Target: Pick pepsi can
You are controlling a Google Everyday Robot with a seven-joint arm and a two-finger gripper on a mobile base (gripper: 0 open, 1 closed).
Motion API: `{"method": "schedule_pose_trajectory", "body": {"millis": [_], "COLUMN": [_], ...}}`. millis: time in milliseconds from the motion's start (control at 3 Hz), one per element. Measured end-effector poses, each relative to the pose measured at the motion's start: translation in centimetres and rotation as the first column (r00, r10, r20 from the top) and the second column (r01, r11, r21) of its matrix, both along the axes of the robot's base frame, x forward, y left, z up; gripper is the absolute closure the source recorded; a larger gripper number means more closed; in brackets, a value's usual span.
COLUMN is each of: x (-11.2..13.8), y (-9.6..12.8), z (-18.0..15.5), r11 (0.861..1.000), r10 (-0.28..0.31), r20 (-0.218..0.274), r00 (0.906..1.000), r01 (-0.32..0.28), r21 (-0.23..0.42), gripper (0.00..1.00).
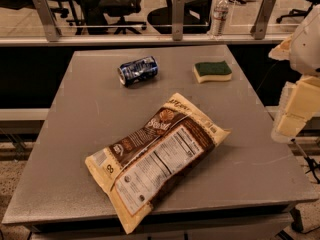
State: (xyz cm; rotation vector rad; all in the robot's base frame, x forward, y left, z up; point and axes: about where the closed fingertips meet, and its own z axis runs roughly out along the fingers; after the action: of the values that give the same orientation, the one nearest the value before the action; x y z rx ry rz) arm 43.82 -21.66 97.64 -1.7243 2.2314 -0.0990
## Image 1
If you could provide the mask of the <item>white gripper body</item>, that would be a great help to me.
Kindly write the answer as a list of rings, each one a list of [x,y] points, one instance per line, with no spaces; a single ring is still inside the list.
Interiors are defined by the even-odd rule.
[[[289,143],[320,111],[320,79],[303,75],[297,82],[286,82],[282,89],[271,138]]]

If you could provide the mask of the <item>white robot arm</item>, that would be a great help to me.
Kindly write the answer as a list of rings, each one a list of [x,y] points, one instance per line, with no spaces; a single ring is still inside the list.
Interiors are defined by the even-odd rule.
[[[289,143],[320,111],[320,5],[269,56],[288,60],[301,74],[295,83],[285,83],[271,131],[274,141]]]

